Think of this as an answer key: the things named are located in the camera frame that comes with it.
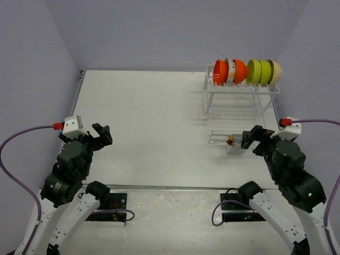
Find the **green bowl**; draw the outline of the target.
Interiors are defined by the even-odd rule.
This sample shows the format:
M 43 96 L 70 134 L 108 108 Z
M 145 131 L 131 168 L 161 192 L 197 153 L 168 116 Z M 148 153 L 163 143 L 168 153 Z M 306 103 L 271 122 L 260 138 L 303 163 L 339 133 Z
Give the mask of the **green bowl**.
M 261 64 L 261 78 L 260 78 L 260 85 L 265 85 L 269 82 L 269 79 L 271 77 L 271 65 L 268 61 L 265 60 L 259 60 Z
M 258 84 L 261 79 L 262 66 L 259 60 L 251 59 L 248 61 L 248 77 L 246 78 L 247 84 Z

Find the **floral patterned white bowl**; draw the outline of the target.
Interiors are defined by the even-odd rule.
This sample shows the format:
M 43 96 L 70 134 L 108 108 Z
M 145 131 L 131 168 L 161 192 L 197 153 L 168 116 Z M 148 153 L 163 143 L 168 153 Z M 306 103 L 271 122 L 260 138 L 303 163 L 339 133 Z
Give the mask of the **floral patterned white bowl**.
M 232 84 L 236 76 L 236 64 L 232 59 L 228 58 L 225 59 L 225 63 L 227 64 L 228 67 L 226 84 Z

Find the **orange bowl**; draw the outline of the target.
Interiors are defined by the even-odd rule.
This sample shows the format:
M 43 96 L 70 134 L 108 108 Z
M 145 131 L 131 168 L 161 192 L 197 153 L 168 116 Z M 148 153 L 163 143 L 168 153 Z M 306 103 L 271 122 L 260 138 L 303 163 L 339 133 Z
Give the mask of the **orange bowl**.
M 248 77 L 249 69 L 247 65 L 239 59 L 233 59 L 233 62 L 235 63 L 234 84 L 240 84 Z
M 215 62 L 214 69 L 213 69 L 213 83 L 215 86 L 222 86 L 226 83 L 228 77 L 228 64 L 222 60 L 218 59 Z

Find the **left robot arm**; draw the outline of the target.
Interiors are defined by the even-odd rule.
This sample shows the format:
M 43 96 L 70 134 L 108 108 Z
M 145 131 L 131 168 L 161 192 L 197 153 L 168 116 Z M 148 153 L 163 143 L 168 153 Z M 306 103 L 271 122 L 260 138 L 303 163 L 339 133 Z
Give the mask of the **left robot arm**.
M 40 195 L 36 197 L 37 220 L 29 225 L 14 254 L 59 254 L 81 224 L 95 210 L 106 208 L 111 201 L 109 188 L 94 181 L 78 204 L 66 212 L 89 175 L 94 152 L 113 143 L 109 126 L 93 124 L 97 137 L 85 131 L 74 118 L 68 118 L 56 127 L 61 130 L 59 138 L 64 145 Z

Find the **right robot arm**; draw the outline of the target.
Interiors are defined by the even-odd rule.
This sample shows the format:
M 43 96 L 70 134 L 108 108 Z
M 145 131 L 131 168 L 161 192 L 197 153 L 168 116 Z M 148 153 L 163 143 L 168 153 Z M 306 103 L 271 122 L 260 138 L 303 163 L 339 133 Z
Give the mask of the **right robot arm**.
M 294 141 L 302 132 L 300 121 L 290 121 L 277 132 L 254 126 L 243 131 L 241 148 L 263 157 L 269 174 L 286 201 L 297 213 L 299 230 L 277 210 L 254 181 L 238 188 L 241 208 L 257 211 L 282 237 L 292 254 L 339 254 L 339 245 L 328 220 L 331 200 L 326 198 L 320 181 L 304 169 L 305 154 Z

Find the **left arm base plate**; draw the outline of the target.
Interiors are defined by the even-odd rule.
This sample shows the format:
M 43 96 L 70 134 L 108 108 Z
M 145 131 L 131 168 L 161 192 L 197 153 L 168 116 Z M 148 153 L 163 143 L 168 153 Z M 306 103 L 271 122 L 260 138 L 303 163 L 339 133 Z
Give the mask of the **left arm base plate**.
M 110 193 L 106 202 L 100 205 L 98 210 L 125 209 L 127 203 L 127 193 Z M 90 215 L 86 221 L 88 222 L 123 222 L 127 219 L 126 212 L 112 212 Z

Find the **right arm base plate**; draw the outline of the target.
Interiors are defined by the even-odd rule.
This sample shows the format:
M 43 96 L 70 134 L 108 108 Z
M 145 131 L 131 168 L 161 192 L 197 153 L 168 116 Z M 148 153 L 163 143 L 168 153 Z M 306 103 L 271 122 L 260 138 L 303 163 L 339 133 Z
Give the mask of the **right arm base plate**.
M 236 203 L 221 205 L 224 222 L 264 222 L 265 219 L 256 211 Z

